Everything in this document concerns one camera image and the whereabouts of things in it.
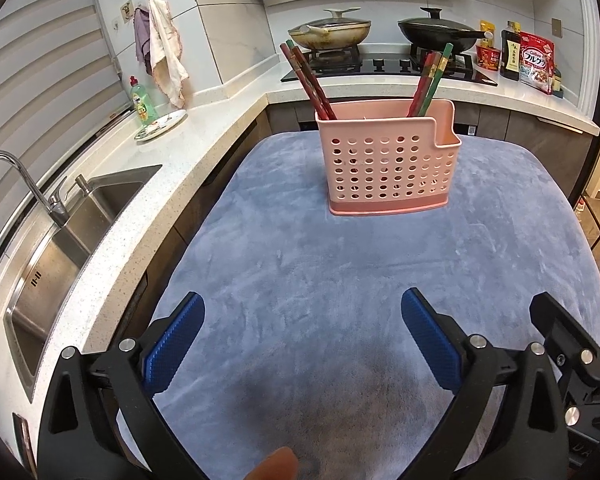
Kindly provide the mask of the person's left hand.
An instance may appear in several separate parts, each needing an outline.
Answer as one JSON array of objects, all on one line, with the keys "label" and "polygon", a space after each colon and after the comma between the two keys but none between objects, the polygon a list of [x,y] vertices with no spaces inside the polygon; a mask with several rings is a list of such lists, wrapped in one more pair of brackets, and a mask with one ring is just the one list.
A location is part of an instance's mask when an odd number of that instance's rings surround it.
[{"label": "person's left hand", "polygon": [[245,476],[245,480],[296,480],[298,457],[288,446],[278,448]]}]

